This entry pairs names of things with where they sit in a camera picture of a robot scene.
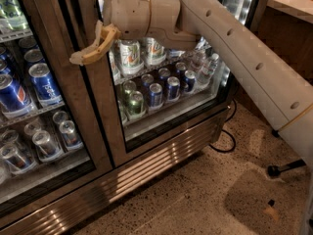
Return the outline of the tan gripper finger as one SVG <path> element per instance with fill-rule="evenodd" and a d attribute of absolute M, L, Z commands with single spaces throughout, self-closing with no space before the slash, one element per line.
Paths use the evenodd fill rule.
<path fill-rule="evenodd" d="M 120 35 L 121 32 L 114 24 L 104 25 L 102 22 L 97 21 L 94 42 L 81 51 L 74 52 L 70 56 L 69 61 L 80 66 L 90 65 L 99 61 L 110 51 L 113 42 Z"/>

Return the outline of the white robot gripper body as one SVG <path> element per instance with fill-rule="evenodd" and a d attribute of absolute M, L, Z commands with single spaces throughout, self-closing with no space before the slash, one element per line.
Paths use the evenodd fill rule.
<path fill-rule="evenodd" d="M 150 24 L 150 0 L 104 0 L 103 23 L 113 24 L 121 39 L 139 39 Z"/>

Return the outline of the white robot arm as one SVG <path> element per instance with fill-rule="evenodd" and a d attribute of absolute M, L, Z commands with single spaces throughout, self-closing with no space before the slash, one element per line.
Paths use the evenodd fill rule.
<path fill-rule="evenodd" d="M 272 128 L 307 165 L 313 161 L 313 87 L 217 0 L 103 0 L 95 42 L 71 62 L 96 65 L 116 40 L 152 38 L 165 48 L 192 50 L 203 37 L 220 65 L 247 92 Z M 225 109 L 204 110 L 204 85 L 169 96 L 179 76 L 156 78 L 156 96 L 139 84 L 145 101 L 138 114 L 111 131 L 117 168 L 97 179 L 88 200 L 108 204 L 184 161 L 221 131 Z"/>

